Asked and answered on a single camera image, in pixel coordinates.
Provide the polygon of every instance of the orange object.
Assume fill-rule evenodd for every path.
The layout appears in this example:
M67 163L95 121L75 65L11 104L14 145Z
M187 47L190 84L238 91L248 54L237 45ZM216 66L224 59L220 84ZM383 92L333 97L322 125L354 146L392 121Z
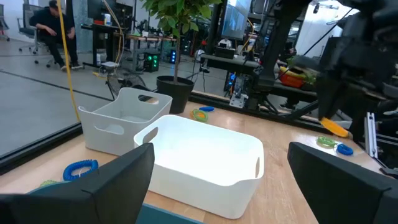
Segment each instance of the orange object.
M294 88L301 88L301 86L304 84L304 80L290 76L290 75L286 75L286 74L283 74L279 78L279 80L282 82L283 85L291 86Z
M347 138L349 137L349 132L342 128L340 125L336 124L335 122L329 120L328 118L322 118L320 123L325 127L327 130L332 132L333 134Z

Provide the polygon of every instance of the monitor screen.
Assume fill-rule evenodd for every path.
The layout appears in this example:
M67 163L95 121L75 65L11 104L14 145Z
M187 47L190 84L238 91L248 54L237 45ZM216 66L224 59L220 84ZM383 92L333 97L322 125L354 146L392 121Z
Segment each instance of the monitor screen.
M243 39L251 0L228 0L226 5L222 37Z

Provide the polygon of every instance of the computer monitor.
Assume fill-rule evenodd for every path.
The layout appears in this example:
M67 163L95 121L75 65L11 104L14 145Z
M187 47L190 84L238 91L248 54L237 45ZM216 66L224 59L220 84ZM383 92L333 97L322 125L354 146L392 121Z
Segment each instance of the computer monitor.
M242 40L251 0L228 0L224 9L222 38Z
M115 12L115 0L106 0L110 8ZM103 0L87 0L87 17L92 19L103 20L104 13L109 14Z

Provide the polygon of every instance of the white plastic bin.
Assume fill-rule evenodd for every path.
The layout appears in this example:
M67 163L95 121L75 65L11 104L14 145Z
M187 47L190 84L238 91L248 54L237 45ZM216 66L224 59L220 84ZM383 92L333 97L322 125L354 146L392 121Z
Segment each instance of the white plastic bin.
M243 215L264 175L264 150L255 137L166 115L134 136L152 142L149 190L235 219Z
M140 101L140 96L154 99ZM94 112L79 106L86 147L118 156L134 149L134 135L168 114L172 100L163 94L122 88L115 101Z

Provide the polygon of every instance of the blue ring toy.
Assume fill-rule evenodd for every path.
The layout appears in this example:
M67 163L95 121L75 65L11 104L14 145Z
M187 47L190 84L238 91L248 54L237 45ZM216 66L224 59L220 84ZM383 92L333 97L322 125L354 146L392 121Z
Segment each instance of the blue ring toy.
M212 107L212 106L204 106L204 107L199 108L199 110L206 111L206 112L212 112L214 110L214 107Z
M350 156L350 155L354 154L353 149L344 144L338 145L337 151L346 156Z
M82 174L79 175L72 175L72 172L77 169L81 169L83 167L90 167L90 169ZM93 170L98 169L98 161L95 159L87 159L85 161L80 161L80 162L74 162L67 166L65 170L63 171L63 179L65 181L73 181L76 180L77 178L84 176L86 174L89 174Z

